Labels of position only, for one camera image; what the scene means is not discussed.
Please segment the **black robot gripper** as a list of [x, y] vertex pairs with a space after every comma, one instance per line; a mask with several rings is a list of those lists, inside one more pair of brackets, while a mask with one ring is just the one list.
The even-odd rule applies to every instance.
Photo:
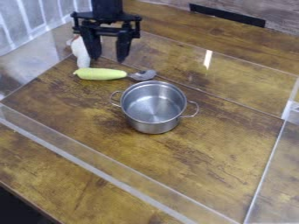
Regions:
[[132, 39], [140, 38], [141, 17], [124, 12], [122, 0], [90, 0], [90, 11], [69, 15], [73, 33], [82, 37], [88, 56], [96, 60], [101, 55], [100, 36], [116, 37], [116, 61], [121, 63], [128, 54]]

